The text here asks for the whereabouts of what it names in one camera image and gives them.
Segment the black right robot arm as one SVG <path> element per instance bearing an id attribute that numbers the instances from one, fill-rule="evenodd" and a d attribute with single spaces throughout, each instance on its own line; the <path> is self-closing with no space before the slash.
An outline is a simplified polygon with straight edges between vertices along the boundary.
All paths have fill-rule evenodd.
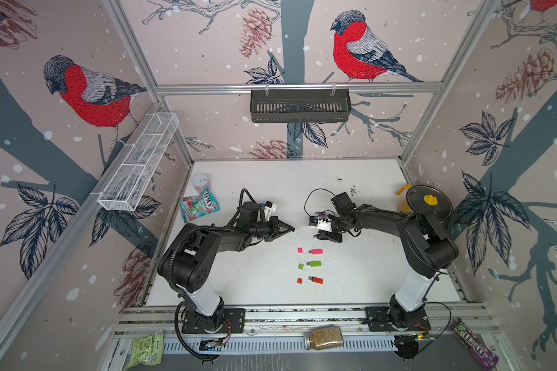
<path id="1" fill-rule="evenodd" d="M 331 202 L 336 213 L 308 216 L 309 225 L 318 230 L 317 239 L 340 243 L 345 233 L 357 236 L 362 230 L 377 230 L 400 239 L 408 271 L 390 299 L 388 317 L 394 328 L 408 329 L 422 315 L 433 283 L 458 258 L 458 247 L 433 212 L 358 206 L 346 193 L 334 196 Z"/>

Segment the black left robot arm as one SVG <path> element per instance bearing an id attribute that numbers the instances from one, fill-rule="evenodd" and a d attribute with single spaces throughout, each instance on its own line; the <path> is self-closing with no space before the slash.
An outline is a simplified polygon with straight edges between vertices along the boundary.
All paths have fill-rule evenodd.
<path id="1" fill-rule="evenodd" d="M 224 326 L 224 301 L 208 282 L 219 253 L 242 252 L 259 242 L 272 242 L 295 228 L 254 201 L 241 204 L 224 227 L 187 223 L 159 258 L 157 274 L 187 306 L 196 328 L 216 332 Z"/>

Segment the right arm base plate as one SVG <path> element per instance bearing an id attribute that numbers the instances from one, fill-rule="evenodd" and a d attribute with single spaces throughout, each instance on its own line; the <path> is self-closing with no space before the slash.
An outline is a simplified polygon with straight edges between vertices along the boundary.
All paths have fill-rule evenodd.
<path id="1" fill-rule="evenodd" d="M 431 325 L 423 305 L 414 312 L 405 312 L 398 306 L 386 305 L 365 308 L 366 319 L 370 332 L 428 332 Z"/>

